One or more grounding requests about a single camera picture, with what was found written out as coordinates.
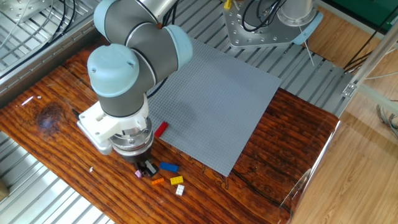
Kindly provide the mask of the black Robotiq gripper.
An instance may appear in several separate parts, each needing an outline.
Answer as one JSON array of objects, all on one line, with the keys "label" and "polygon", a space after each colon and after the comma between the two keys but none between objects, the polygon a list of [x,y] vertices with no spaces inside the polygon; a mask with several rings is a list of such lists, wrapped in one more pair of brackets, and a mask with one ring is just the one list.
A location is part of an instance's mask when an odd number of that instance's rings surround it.
[{"label": "black Robotiq gripper", "polygon": [[142,153],[132,156],[122,155],[121,157],[129,163],[136,163],[137,170],[141,173],[141,175],[146,173],[149,177],[153,177],[159,172],[159,168],[150,162],[151,151],[152,148],[149,147]]}]

